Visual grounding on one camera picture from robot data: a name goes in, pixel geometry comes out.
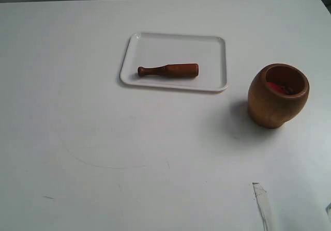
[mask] wooden pestle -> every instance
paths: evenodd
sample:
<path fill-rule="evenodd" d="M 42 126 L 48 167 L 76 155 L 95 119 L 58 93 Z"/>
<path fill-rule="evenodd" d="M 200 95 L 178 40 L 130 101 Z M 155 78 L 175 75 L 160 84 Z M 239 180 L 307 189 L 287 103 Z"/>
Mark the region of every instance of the wooden pestle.
<path fill-rule="evenodd" d="M 163 67 L 138 68 L 138 75 L 140 77 L 146 75 L 160 75 L 170 78 L 195 78 L 198 74 L 198 64 L 171 64 Z"/>

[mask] red object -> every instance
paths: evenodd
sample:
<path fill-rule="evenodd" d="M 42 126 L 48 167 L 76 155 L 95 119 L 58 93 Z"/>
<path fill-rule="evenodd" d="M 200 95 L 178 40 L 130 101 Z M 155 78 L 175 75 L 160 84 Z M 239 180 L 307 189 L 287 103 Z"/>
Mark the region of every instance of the red object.
<path fill-rule="evenodd" d="M 272 83 L 272 82 L 267 82 L 268 85 L 274 89 L 275 91 L 279 92 L 279 93 L 282 93 L 282 94 L 285 94 L 286 95 L 286 91 L 283 90 L 279 85 L 275 84 L 275 83 Z"/>

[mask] white table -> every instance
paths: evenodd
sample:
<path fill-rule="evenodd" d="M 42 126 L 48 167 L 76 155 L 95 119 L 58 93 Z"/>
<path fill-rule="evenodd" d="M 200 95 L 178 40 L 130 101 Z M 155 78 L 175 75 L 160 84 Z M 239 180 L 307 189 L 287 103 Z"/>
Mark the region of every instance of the white table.
<path fill-rule="evenodd" d="M 225 39 L 220 94 L 124 86 L 140 31 Z M 320 0 L 0 4 L 0 230 L 330 230 L 331 16 Z M 303 71 L 303 111 L 247 117 L 264 66 Z"/>

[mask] white tabletop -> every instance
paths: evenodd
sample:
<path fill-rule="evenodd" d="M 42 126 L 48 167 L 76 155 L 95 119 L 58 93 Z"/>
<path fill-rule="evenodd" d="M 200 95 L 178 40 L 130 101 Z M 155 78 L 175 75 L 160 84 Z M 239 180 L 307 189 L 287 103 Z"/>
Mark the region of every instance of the white tabletop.
<path fill-rule="evenodd" d="M 226 43 L 220 94 L 126 87 L 135 32 Z M 0 4 L 0 230 L 330 230 L 331 16 L 320 0 Z M 255 74 L 307 76 L 277 130 L 247 117 Z"/>

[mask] white tray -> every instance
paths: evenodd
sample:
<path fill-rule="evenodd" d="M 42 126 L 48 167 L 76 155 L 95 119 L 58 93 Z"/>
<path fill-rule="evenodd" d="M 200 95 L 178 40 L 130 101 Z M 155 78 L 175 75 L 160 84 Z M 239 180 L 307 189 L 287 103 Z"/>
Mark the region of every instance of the white tray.
<path fill-rule="evenodd" d="M 194 79 L 169 79 L 160 76 L 138 77 L 138 67 L 198 63 Z M 132 35 L 121 70 L 128 85 L 222 91 L 227 87 L 225 42 L 215 36 L 136 33 Z"/>

